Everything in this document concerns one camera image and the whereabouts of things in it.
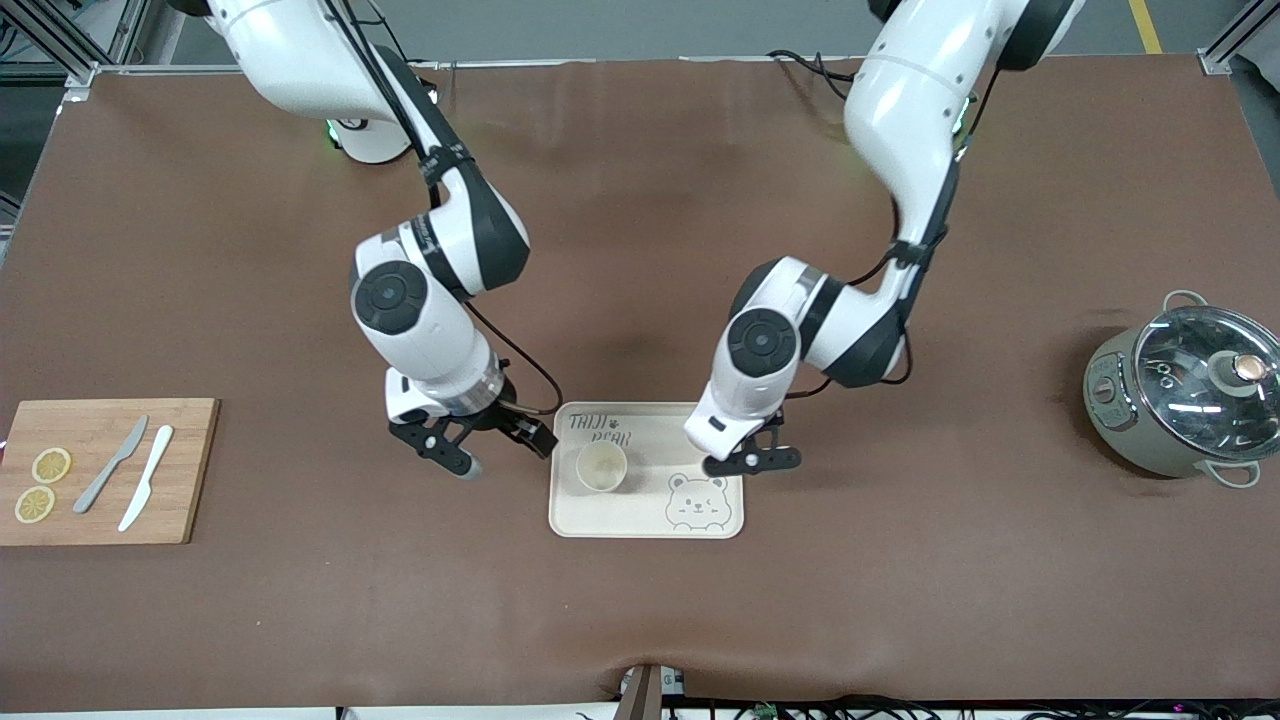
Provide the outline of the white IKEA cup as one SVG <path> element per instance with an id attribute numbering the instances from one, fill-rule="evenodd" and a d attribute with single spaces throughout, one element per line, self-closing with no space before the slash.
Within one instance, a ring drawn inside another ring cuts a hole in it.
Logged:
<path id="1" fill-rule="evenodd" d="M 599 439 L 579 451 L 573 468 L 582 487 L 596 493 L 611 493 L 623 484 L 628 459 L 614 442 Z"/>

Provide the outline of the cream bear print tray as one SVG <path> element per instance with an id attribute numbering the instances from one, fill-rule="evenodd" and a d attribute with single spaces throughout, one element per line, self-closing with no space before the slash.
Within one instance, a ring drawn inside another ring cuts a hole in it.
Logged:
<path id="1" fill-rule="evenodd" d="M 547 519 L 566 538 L 728 539 L 745 523 L 741 477 L 710 478 L 684 423 L 691 404 L 568 402 L 554 416 Z M 580 479 L 579 456 L 609 442 L 626 459 L 617 486 Z"/>

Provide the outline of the brown table cover mat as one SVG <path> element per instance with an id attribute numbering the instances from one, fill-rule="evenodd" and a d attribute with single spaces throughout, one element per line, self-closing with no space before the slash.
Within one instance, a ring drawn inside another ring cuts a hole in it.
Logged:
<path id="1" fill-rule="evenodd" d="M 101 77 L 0 270 L 27 398 L 214 397 L 188 544 L 0 548 L 0 711 L 524 705 L 636 664 L 744 700 L 1280 697 L 1280 471 L 1120 465 L 1080 379 L 1171 290 L 1280 331 L 1280 201 L 1230 79 L 1066 56 L 996 85 L 902 386 L 786 413 L 727 541 L 580 541 L 498 436 L 387 432 L 355 246 L 428 204 L 239 76 Z"/>

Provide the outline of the bamboo cutting board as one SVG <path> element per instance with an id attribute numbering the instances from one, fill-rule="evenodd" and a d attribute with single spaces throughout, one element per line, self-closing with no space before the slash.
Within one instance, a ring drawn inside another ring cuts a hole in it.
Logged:
<path id="1" fill-rule="evenodd" d="M 19 404 L 0 461 L 0 547 L 110 544 L 182 544 L 189 539 L 209 462 L 219 402 L 215 398 L 28 400 Z M 111 475 L 92 509 L 72 507 L 142 415 L 148 427 L 141 445 Z M 152 496 L 133 527 L 116 530 L 147 456 L 163 425 L 174 427 L 172 442 L 154 477 Z M 67 477 L 40 484 L 31 464 L 46 448 L 67 448 L 73 457 Z M 49 486 L 56 506 L 42 521 L 20 524 L 18 496 L 31 486 Z"/>

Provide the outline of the white plastic knife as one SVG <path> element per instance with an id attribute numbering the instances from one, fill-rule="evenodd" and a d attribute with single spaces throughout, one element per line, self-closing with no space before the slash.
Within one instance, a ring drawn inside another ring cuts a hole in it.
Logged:
<path id="1" fill-rule="evenodd" d="M 138 484 L 134 488 L 134 493 L 131 498 L 131 502 L 116 527 L 118 532 L 124 533 L 129 530 L 140 518 L 141 512 L 145 510 L 146 505 L 148 503 L 154 492 L 152 488 L 154 477 L 172 442 L 173 436 L 174 436 L 174 427 L 172 425 L 163 425 L 157 429 L 143 471 L 140 475 Z"/>

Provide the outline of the grey plastic knife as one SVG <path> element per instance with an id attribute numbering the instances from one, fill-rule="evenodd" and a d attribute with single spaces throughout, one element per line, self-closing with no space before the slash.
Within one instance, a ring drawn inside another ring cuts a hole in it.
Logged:
<path id="1" fill-rule="evenodd" d="M 148 415 L 142 415 L 132 428 L 131 433 L 122 442 L 118 451 L 110 457 L 102 470 L 95 477 L 84 492 L 73 503 L 73 512 L 77 515 L 87 514 L 92 506 L 96 503 L 99 496 L 102 493 L 105 486 L 111 479 L 115 470 L 129 459 L 134 451 L 141 445 L 145 432 L 148 427 Z"/>

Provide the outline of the sage green electric pot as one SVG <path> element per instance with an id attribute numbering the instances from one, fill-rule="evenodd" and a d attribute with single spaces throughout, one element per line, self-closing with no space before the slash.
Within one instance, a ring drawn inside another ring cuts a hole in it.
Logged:
<path id="1" fill-rule="evenodd" d="M 1165 295 L 1160 314 L 1181 305 L 1213 306 L 1197 292 L 1175 290 Z M 1091 356 L 1082 379 L 1082 397 L 1093 428 L 1124 460 L 1161 477 L 1204 475 L 1229 489 L 1257 486 L 1260 464 L 1268 457 L 1240 462 L 1207 456 L 1164 429 L 1146 406 L 1137 384 L 1137 340 L 1155 318 L 1114 336 Z"/>

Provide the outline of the glass pot lid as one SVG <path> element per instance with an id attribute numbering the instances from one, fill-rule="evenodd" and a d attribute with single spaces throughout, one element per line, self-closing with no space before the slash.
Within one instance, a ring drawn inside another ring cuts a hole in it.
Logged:
<path id="1" fill-rule="evenodd" d="M 1171 307 L 1138 334 L 1135 378 L 1160 425 L 1226 461 L 1280 454 L 1280 337 L 1211 305 Z"/>

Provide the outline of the metal clamp post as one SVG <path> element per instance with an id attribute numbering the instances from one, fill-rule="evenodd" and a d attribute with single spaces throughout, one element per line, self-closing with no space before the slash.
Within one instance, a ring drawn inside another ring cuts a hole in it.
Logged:
<path id="1" fill-rule="evenodd" d="M 634 666 L 623 675 L 620 693 L 613 720 L 684 720 L 678 710 L 678 702 L 686 697 L 681 669 Z"/>

